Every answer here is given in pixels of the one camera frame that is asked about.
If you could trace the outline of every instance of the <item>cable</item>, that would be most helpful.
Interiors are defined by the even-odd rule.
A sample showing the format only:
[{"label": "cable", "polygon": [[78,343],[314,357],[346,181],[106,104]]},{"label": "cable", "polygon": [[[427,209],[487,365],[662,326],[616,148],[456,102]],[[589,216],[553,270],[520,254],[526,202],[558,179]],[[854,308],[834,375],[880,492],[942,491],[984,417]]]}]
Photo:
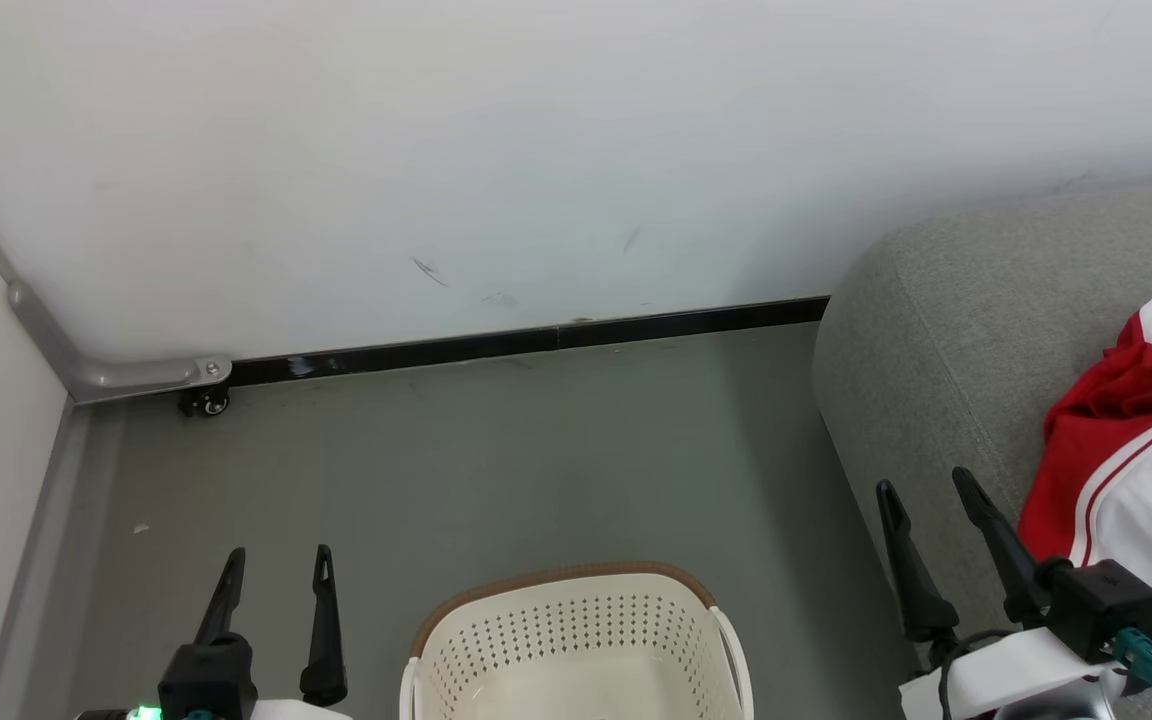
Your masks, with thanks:
[{"label": "cable", "polygon": [[945,662],[941,664],[941,683],[937,685],[937,694],[941,698],[941,720],[954,720],[954,715],[950,714],[950,665],[967,653],[972,652],[975,643],[987,641],[988,638],[1005,638],[1011,632],[1014,630],[982,630],[982,632],[970,634],[945,657]]}]

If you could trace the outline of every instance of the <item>metal frame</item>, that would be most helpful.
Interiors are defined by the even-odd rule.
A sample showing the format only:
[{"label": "metal frame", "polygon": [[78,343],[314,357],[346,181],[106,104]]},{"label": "metal frame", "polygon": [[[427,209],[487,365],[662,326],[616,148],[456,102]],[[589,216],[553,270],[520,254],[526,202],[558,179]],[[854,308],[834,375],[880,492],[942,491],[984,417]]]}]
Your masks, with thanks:
[{"label": "metal frame", "polygon": [[78,350],[40,297],[18,276],[0,247],[0,275],[8,283],[8,304],[38,346],[41,356],[69,391],[75,406],[154,395],[159,392],[214,386],[227,381],[233,363],[223,355],[106,363]]}]

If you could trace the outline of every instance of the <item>gray floor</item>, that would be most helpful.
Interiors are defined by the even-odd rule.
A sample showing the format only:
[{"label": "gray floor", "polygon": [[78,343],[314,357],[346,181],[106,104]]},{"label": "gray floor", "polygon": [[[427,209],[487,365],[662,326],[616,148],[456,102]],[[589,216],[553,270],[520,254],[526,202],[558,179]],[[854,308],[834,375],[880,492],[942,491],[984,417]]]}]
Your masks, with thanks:
[{"label": "gray floor", "polygon": [[111,475],[108,497],[89,491],[100,509],[65,538],[94,569],[86,620],[56,620],[82,601],[54,593],[44,629],[74,644],[68,711],[154,702],[236,546],[256,684],[296,697],[324,541],[351,683],[338,710],[356,720],[397,715],[412,635],[445,598],[622,559],[708,585],[759,717],[900,717],[914,655],[810,395],[813,338],[790,325],[243,388],[211,420],[173,397],[101,407],[83,473]]}]

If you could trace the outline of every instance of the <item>black baseboard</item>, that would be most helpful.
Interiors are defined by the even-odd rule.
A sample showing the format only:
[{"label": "black baseboard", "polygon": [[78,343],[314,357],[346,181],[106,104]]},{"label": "black baseboard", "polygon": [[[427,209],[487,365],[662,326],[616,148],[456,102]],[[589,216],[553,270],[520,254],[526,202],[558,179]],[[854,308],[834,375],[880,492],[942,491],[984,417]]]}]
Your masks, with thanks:
[{"label": "black baseboard", "polygon": [[266,382],[305,381],[310,378],[462,363],[462,361],[478,361],[482,357],[567,350],[571,347],[680,338],[793,323],[817,323],[824,314],[827,302],[829,302],[828,296],[805,297],[763,302],[758,305],[717,306],[713,310],[692,310],[689,313],[645,314],[623,320],[596,320],[596,323],[574,323],[548,328],[357,347],[351,350],[328,350],[289,357],[240,359],[234,363],[229,385],[241,387]]}]

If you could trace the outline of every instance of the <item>caster wheel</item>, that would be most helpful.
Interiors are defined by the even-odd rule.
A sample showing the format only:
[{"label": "caster wheel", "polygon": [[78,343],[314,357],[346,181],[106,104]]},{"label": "caster wheel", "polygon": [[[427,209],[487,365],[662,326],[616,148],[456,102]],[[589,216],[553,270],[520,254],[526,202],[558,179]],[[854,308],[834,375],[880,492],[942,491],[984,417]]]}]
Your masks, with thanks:
[{"label": "caster wheel", "polygon": [[187,389],[180,393],[177,407],[187,418],[192,418],[196,414],[204,418],[215,418],[229,407],[229,387],[221,382],[219,386]]},{"label": "caster wheel", "polygon": [[214,416],[223,414],[226,407],[229,407],[229,396],[220,397],[219,401],[209,399],[202,404],[202,414],[214,418]]}]

